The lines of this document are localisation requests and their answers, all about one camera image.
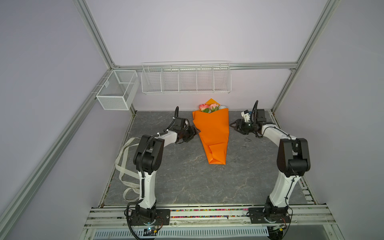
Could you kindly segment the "orange yellow wrapping paper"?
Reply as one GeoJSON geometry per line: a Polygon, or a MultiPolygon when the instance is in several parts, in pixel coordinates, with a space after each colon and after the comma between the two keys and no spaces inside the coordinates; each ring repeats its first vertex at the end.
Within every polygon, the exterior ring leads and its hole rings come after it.
{"type": "MultiPolygon", "coordinates": [[[[219,104],[209,99],[207,105],[219,104]]],[[[225,165],[227,160],[227,149],[229,142],[229,109],[218,110],[210,113],[193,112],[193,123],[200,131],[203,148],[208,163],[211,165],[225,165]]]]}

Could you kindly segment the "pink fake rose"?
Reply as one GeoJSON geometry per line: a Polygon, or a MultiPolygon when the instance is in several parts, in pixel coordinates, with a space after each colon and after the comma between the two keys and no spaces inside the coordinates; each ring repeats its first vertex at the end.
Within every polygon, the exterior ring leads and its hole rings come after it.
{"type": "Polygon", "coordinates": [[[210,113],[210,106],[207,104],[199,105],[199,111],[203,113],[210,113]]]}

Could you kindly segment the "cream printed ribbon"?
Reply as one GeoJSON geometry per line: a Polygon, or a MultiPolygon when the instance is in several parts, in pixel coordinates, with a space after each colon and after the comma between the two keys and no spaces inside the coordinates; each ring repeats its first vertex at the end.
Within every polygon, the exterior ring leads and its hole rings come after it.
{"type": "Polygon", "coordinates": [[[120,149],[118,156],[115,160],[115,169],[119,172],[119,180],[127,188],[123,192],[123,198],[127,202],[136,202],[140,198],[140,185],[123,180],[123,176],[127,175],[131,178],[140,180],[139,174],[127,169],[128,154],[130,148],[137,147],[139,145],[140,138],[130,138],[120,149]],[[137,195],[135,199],[128,199],[127,195],[129,192],[133,192],[137,195]]]}

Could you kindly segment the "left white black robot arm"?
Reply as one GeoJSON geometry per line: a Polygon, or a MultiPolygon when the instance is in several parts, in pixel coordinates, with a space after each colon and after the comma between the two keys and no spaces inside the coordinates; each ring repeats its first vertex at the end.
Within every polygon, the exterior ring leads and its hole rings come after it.
{"type": "Polygon", "coordinates": [[[133,202],[135,208],[127,215],[132,226],[153,225],[169,211],[157,213],[155,183],[156,173],[160,168],[164,148],[170,144],[187,143],[199,133],[190,121],[179,117],[179,108],[174,112],[171,124],[161,133],[153,136],[143,135],[134,155],[134,165],[139,174],[139,199],[133,202]]]}

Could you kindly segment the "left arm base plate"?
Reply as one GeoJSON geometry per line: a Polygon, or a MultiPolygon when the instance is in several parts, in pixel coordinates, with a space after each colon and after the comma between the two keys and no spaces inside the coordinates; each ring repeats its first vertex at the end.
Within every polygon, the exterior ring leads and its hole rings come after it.
{"type": "Polygon", "coordinates": [[[131,226],[167,226],[170,224],[170,209],[144,209],[133,210],[128,222],[131,226]]]}

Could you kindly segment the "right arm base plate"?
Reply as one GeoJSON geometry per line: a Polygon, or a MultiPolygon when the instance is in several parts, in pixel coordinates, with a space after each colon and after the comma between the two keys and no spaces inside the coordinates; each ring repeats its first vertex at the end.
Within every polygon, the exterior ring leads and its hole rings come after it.
{"type": "Polygon", "coordinates": [[[289,224],[291,217],[288,209],[288,207],[249,208],[246,216],[250,218],[252,224],[289,224]]]}

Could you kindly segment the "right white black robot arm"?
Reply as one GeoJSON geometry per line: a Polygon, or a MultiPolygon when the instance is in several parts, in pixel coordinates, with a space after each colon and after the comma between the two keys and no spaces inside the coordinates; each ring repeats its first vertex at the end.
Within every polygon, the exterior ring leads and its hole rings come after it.
{"type": "Polygon", "coordinates": [[[244,111],[242,117],[230,124],[242,135],[255,134],[257,138],[268,138],[278,149],[278,179],[272,193],[262,208],[250,208],[249,216],[257,223],[288,223],[289,203],[297,182],[311,168],[308,141],[296,138],[268,122],[264,110],[244,111]]]}

